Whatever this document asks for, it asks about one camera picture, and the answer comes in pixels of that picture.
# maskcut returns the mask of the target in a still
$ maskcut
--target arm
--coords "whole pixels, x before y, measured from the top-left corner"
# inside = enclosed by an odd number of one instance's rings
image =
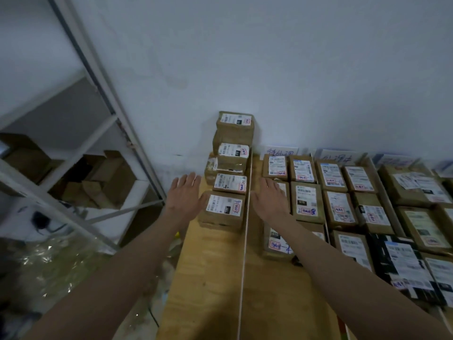
[[[300,226],[272,180],[261,179],[260,192],[252,194],[252,202],[259,217],[288,242],[332,309],[359,339],[453,339],[444,325],[395,288]]]
[[[61,299],[23,339],[111,339],[164,260],[174,235],[201,210],[200,181],[195,173],[173,180],[162,216]]]

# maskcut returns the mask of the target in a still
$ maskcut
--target person's left hand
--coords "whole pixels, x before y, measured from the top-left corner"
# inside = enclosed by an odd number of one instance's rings
[[[195,176],[191,172],[189,176],[173,179],[170,190],[167,194],[167,202],[164,215],[174,217],[181,228],[193,220],[201,211],[207,195],[198,197],[200,191],[201,176]]]

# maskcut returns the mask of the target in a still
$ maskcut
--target wooden table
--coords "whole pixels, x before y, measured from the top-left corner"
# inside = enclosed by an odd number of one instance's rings
[[[255,156],[252,189],[261,166]],[[190,223],[157,339],[236,339],[244,241],[245,229],[234,234]],[[337,316],[306,271],[263,259],[261,244],[261,220],[250,208],[241,339],[339,340]]]

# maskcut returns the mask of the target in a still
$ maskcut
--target black package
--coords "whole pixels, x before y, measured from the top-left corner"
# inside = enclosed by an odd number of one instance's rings
[[[415,302],[445,305],[439,286],[410,239],[368,234],[376,274]]]

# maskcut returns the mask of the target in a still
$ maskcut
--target hand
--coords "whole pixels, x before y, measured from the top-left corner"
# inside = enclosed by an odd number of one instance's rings
[[[193,220],[201,211],[207,195],[198,198],[201,177],[192,172],[174,178],[167,195],[164,216],[176,220],[181,228]]]
[[[269,178],[260,178],[260,191],[252,191],[252,205],[258,216],[265,222],[281,214],[288,214],[288,198],[278,183]]]

